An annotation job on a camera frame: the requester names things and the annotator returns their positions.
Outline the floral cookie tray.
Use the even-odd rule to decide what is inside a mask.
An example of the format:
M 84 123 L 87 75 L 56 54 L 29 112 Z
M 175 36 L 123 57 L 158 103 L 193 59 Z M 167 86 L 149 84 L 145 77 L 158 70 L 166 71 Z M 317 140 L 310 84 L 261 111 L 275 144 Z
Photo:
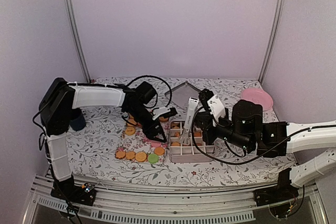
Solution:
M 161 143 L 161 147 L 157 148 L 152 147 L 151 142 L 143 133 L 142 125 L 136 122 L 133 116 L 129 115 L 115 151 L 115 157 L 123 161 L 137 162 L 135 154 L 137 152 L 146 152 L 147 159 L 142 163 L 150 164 L 148 162 L 148 155 L 155 153 L 159 157 L 159 161 L 155 164 L 163 163 L 166 156 L 167 142 Z

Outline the pink divided cookie tin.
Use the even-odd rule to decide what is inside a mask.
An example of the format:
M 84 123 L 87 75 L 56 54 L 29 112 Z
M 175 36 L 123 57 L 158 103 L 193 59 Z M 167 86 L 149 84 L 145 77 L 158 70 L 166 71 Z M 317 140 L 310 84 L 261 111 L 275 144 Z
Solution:
M 194 129 L 194 138 L 196 146 L 190 136 L 190 144 L 183 145 L 180 143 L 179 137 L 182 135 L 184 129 L 184 122 L 173 121 L 170 123 L 170 150 L 169 156 L 172 163 L 205 163 L 212 159 L 202 154 L 196 146 L 199 147 L 206 154 L 217 157 L 219 148 L 215 145 L 208 145 L 203 141 L 202 131 L 199 128 Z

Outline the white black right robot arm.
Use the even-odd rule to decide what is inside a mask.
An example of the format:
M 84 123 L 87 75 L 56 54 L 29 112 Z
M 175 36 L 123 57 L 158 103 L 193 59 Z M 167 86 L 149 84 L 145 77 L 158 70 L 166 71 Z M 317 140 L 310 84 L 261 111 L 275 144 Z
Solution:
M 297 198 L 299 189 L 335 168 L 335 123 L 295 124 L 288 122 L 263 123 L 262 106 L 246 100 L 238 101 L 228 109 L 215 97 L 202 102 L 193 116 L 192 125 L 202 131 L 203 141 L 213 143 L 220 139 L 241 148 L 245 153 L 256 152 L 259 158 L 286 156 L 295 152 L 324 148 L 313 159 L 278 174 L 275 186 L 254 191 L 257 206 L 275 204 Z

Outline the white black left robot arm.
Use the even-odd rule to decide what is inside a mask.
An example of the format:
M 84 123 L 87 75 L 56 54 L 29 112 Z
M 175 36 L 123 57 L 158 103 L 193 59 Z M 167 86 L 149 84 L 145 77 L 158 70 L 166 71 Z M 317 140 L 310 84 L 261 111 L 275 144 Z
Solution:
M 80 131 L 86 127 L 82 108 L 89 106 L 110 106 L 121 108 L 123 113 L 134 117 L 142 126 L 144 135 L 154 141 L 167 141 L 160 118 L 177 114 L 174 107 L 148 107 L 158 96 L 155 88 L 144 81 L 136 88 L 129 84 L 94 84 L 67 82 L 56 78 L 39 104 L 32 122 L 41 128 L 39 148 L 45 149 L 47 161 L 54 180 L 51 196 L 72 203 L 93 206 L 96 190 L 89 184 L 75 185 L 69 166 L 66 137 L 69 129 Z

